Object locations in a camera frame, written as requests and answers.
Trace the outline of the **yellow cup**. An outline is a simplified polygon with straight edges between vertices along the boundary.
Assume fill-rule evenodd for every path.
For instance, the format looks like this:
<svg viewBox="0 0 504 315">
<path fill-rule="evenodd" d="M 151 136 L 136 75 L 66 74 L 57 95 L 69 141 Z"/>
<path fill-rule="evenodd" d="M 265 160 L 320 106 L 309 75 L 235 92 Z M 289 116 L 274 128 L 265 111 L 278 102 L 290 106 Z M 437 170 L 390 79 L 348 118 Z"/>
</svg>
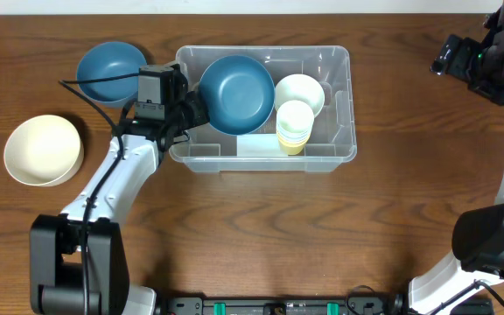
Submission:
<svg viewBox="0 0 504 315">
<path fill-rule="evenodd" d="M 280 146 L 280 149 L 281 151 L 288 155 L 288 156 L 295 156 L 295 155 L 298 155 L 299 153 L 301 153 L 303 151 L 305 147 L 303 145 L 301 146 L 284 146 L 284 145 L 281 145 Z"/>
<path fill-rule="evenodd" d="M 290 150 L 291 148 L 298 148 L 298 147 L 303 148 L 306 145 L 306 143 L 308 142 L 308 140 L 305 139 L 304 141 L 301 141 L 301 142 L 288 142 L 288 141 L 285 141 L 282 138 L 279 138 L 278 142 L 285 149 L 289 149 Z"/>
</svg>

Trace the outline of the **pink cup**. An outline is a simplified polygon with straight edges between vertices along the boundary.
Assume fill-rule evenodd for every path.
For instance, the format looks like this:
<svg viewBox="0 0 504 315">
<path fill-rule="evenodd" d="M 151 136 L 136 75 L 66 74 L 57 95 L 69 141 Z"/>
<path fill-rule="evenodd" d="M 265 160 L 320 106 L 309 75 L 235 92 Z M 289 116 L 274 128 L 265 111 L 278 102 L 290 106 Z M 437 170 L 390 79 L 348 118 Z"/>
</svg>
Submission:
<svg viewBox="0 0 504 315">
<path fill-rule="evenodd" d="M 277 134 L 277 137 L 280 141 L 284 141 L 289 144 L 300 144 L 303 142 L 307 142 L 310 138 L 310 134 L 300 136 L 300 137 L 289 137 L 289 136 Z"/>
</svg>

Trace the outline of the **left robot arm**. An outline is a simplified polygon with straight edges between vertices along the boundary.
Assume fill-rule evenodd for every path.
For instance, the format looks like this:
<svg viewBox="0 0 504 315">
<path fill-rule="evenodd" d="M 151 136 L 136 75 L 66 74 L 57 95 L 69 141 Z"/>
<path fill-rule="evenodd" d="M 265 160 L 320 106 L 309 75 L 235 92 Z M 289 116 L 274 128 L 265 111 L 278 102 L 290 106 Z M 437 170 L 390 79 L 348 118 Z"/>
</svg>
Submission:
<svg viewBox="0 0 504 315">
<path fill-rule="evenodd" d="M 37 314 L 158 314 L 158 294 L 134 285 L 121 225 L 177 137 L 208 123 L 179 64 L 141 66 L 138 94 L 112 123 L 107 156 L 76 199 L 30 229 L 30 299 Z"/>
</svg>

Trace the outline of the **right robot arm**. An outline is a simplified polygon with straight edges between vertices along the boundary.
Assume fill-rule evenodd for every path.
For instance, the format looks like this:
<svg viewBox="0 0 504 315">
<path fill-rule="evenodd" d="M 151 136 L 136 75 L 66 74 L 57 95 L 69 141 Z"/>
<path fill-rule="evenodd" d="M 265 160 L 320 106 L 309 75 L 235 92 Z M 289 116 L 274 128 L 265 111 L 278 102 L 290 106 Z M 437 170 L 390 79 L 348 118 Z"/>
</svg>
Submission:
<svg viewBox="0 0 504 315">
<path fill-rule="evenodd" d="M 504 106 L 504 4 L 484 23 L 480 42 L 451 35 L 430 69 Z M 409 282 L 406 314 L 450 314 L 481 290 L 504 283 L 504 171 L 491 206 L 465 212 L 453 229 L 451 251 Z"/>
</svg>

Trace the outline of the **cream large bowl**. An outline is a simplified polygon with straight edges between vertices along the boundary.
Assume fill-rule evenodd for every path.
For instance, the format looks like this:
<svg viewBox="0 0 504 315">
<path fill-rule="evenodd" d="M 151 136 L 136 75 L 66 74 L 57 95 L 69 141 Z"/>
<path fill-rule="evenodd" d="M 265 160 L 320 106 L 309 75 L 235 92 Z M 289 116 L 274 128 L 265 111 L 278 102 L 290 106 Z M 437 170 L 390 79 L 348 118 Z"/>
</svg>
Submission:
<svg viewBox="0 0 504 315">
<path fill-rule="evenodd" d="M 63 184 L 81 168 L 83 159 L 78 130 L 58 115 L 39 115 L 20 124 L 3 152 L 6 171 L 28 186 Z"/>
</svg>

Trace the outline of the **white small bowl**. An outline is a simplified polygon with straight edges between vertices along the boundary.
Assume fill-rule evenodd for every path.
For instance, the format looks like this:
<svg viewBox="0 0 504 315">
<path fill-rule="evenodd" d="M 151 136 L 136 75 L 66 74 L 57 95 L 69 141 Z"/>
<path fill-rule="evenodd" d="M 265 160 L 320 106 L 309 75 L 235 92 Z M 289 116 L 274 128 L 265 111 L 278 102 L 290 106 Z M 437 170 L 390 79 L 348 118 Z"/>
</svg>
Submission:
<svg viewBox="0 0 504 315">
<path fill-rule="evenodd" d="M 288 101 L 301 101 L 310 106 L 317 117 L 326 100 L 324 89 L 321 84 L 311 76 L 296 73 L 281 79 L 275 88 L 275 109 Z"/>
</svg>

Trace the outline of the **cream cup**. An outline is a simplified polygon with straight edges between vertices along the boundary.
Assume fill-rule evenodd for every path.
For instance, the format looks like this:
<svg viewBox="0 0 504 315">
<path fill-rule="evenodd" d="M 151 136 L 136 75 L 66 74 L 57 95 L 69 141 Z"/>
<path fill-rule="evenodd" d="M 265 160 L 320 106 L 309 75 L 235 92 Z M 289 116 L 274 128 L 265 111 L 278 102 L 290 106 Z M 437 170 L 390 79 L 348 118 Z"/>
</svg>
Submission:
<svg viewBox="0 0 504 315">
<path fill-rule="evenodd" d="M 311 107 L 303 101 L 287 101 L 276 114 L 276 124 L 280 130 L 302 133 L 310 130 L 314 122 Z"/>
</svg>

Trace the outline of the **light blue cup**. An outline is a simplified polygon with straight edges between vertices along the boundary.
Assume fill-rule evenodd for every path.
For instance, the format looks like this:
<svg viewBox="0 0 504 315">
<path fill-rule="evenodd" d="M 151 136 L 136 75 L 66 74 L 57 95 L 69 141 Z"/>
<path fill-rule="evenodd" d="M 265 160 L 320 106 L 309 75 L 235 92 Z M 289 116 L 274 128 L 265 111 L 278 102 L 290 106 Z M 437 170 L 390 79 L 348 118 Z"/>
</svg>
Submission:
<svg viewBox="0 0 504 315">
<path fill-rule="evenodd" d="M 279 129 L 276 133 L 287 136 L 287 137 L 301 137 L 301 136 L 304 136 L 307 134 L 311 134 L 311 132 L 309 130 L 307 130 L 305 132 L 296 133 L 296 132 L 289 132 L 289 131 L 283 130 L 283 129 Z"/>
</svg>

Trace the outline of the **yellow cup front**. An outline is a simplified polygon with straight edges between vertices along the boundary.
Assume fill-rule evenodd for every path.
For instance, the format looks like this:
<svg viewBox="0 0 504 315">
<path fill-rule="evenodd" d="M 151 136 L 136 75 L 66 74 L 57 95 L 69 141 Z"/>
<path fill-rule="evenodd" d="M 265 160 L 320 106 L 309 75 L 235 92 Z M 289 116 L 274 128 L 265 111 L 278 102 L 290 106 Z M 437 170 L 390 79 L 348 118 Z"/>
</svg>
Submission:
<svg viewBox="0 0 504 315">
<path fill-rule="evenodd" d="M 295 156 L 295 155 L 298 155 L 299 153 L 301 153 L 303 151 L 305 147 L 303 145 L 301 146 L 284 146 L 284 145 L 281 145 L 280 146 L 280 149 L 281 151 L 288 155 L 288 156 Z"/>
</svg>

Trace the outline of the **dark blue bowl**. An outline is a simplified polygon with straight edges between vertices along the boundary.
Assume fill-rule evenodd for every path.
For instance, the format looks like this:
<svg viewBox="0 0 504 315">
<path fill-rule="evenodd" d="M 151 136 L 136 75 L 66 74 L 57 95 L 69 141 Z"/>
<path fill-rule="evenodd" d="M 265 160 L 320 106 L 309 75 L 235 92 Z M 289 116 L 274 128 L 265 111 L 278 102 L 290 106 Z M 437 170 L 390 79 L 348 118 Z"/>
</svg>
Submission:
<svg viewBox="0 0 504 315">
<path fill-rule="evenodd" d="M 214 61 L 202 74 L 199 94 L 210 124 L 218 131 L 240 136 L 262 127 L 275 102 L 275 85 L 268 70 L 244 55 Z"/>
<path fill-rule="evenodd" d="M 139 68 L 147 65 L 144 54 L 124 42 L 107 42 L 95 46 L 81 59 L 76 80 L 90 81 L 135 74 L 134 77 L 80 84 L 82 93 L 93 102 L 109 108 L 121 108 L 137 98 Z"/>
</svg>

